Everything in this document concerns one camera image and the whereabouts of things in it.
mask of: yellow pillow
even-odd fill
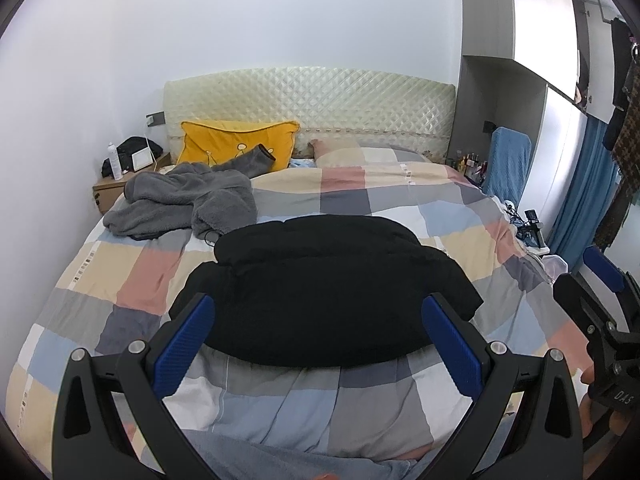
[[[271,171],[284,170],[293,151],[294,134],[300,128],[295,121],[282,123],[243,123],[240,121],[183,121],[184,148],[181,162],[222,164],[242,155],[258,144],[276,158]]]

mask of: white bottle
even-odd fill
[[[114,180],[120,180],[122,178],[122,168],[120,167],[120,158],[118,157],[118,150],[112,142],[107,146],[109,152],[109,163],[111,164],[111,172],[113,173]]]

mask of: white cabinet door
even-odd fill
[[[573,99],[578,40],[572,0],[513,0],[514,57]]]
[[[523,218],[527,209],[536,210],[544,224],[544,237],[549,235],[574,177],[586,120],[586,116],[565,97],[547,89],[540,136],[518,207]]]
[[[600,8],[584,4],[589,27],[590,77],[587,111],[592,116],[609,123],[613,115],[613,41],[611,25],[602,21]]]

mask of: bed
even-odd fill
[[[586,339],[553,300],[539,261],[494,200],[436,163],[444,160],[454,100],[453,86],[425,79],[297,67],[200,76],[164,90],[174,160],[180,121],[215,118],[297,120],[299,157],[309,156],[309,140],[330,137],[425,153],[431,162],[290,168],[254,178],[258,222],[314,214],[400,222],[462,266],[484,300],[472,322],[485,338],[523,354],[560,348],[579,378],[590,365]],[[70,352],[110,354],[149,339],[168,320],[189,273],[213,259],[213,247],[190,230],[145,242],[117,238],[99,223],[88,235],[33,325],[7,390],[7,423],[44,471]],[[308,293],[318,286],[310,276]],[[575,383],[581,397],[585,390]],[[470,406],[433,346],[382,364],[315,370],[252,365],[203,346],[164,402],[187,435],[375,461],[418,459],[438,448]],[[510,411],[518,402],[513,396]],[[136,453],[153,463],[121,394],[116,405]]]

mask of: blue gripper pad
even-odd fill
[[[460,394],[478,400],[484,389],[480,361],[431,296],[422,302],[422,324]]]
[[[156,359],[152,388],[158,399],[178,389],[215,319],[213,300],[204,296]]]
[[[625,279],[620,270],[600,252],[596,246],[587,247],[582,254],[584,264],[589,267],[611,292],[625,290]]]

